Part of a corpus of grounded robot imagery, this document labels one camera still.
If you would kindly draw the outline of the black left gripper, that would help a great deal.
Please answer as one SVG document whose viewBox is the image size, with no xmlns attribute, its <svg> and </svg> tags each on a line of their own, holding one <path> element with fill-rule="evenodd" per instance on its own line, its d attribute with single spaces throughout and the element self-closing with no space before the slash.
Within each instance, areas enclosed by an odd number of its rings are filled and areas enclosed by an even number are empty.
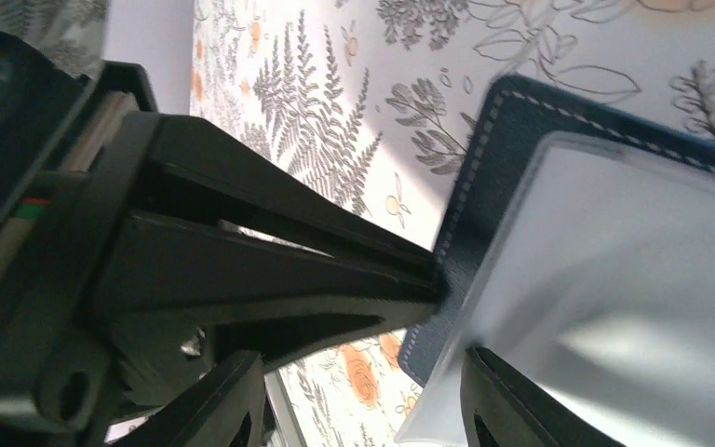
<svg viewBox="0 0 715 447">
<path fill-rule="evenodd" d="M 111 344 L 91 295 L 160 125 L 148 75 L 109 61 L 92 95 L 139 104 L 84 173 L 39 170 L 23 194 L 45 206 L 0 278 L 0 446 L 99 446 L 120 404 Z"/>
</svg>

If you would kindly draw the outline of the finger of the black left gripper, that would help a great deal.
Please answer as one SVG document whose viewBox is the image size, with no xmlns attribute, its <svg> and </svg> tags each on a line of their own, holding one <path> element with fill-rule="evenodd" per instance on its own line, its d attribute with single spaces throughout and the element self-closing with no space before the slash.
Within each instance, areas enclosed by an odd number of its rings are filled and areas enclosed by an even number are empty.
<svg viewBox="0 0 715 447">
<path fill-rule="evenodd" d="M 428 253 L 405 270 L 148 212 L 128 217 L 98 282 L 99 323 L 153 371 L 204 370 L 244 349 L 272 370 L 437 304 Z"/>
<path fill-rule="evenodd" d="M 209 121 L 161 115 L 147 162 L 148 208 L 227 221 L 335 258 L 425 272 L 434 256 L 328 201 Z"/>
</svg>

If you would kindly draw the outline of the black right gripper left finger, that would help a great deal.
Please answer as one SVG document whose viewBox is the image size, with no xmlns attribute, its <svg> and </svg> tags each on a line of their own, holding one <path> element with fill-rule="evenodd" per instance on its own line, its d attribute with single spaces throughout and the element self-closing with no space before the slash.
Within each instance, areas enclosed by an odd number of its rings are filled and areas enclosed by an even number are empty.
<svg viewBox="0 0 715 447">
<path fill-rule="evenodd" d="M 260 446 L 265 384 L 261 355 L 228 357 L 115 446 Z"/>
</svg>

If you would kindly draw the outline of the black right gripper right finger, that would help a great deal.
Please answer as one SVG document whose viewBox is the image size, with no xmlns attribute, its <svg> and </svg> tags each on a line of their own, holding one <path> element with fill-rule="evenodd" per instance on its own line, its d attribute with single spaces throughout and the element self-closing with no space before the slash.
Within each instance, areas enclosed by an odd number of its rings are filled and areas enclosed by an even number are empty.
<svg viewBox="0 0 715 447">
<path fill-rule="evenodd" d="M 461 413 L 469 447 L 618 446 L 486 347 L 465 351 Z"/>
</svg>

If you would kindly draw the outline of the navy blue card holder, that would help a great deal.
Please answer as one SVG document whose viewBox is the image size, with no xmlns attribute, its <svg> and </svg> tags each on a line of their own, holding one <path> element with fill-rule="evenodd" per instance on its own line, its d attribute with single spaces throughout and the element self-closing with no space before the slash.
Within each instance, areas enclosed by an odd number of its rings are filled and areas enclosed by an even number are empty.
<svg viewBox="0 0 715 447">
<path fill-rule="evenodd" d="M 715 446 L 715 143 L 521 75 L 487 93 L 408 331 L 397 442 L 468 446 L 486 347 L 618 446 Z"/>
</svg>

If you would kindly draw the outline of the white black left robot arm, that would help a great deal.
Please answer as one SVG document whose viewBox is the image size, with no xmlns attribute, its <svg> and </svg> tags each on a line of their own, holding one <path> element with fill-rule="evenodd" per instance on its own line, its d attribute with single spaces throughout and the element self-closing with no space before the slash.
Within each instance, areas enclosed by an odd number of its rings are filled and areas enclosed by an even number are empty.
<svg viewBox="0 0 715 447">
<path fill-rule="evenodd" d="M 257 446 L 264 377 L 420 322 L 432 254 L 330 203 L 141 66 L 0 31 L 0 446 Z"/>
</svg>

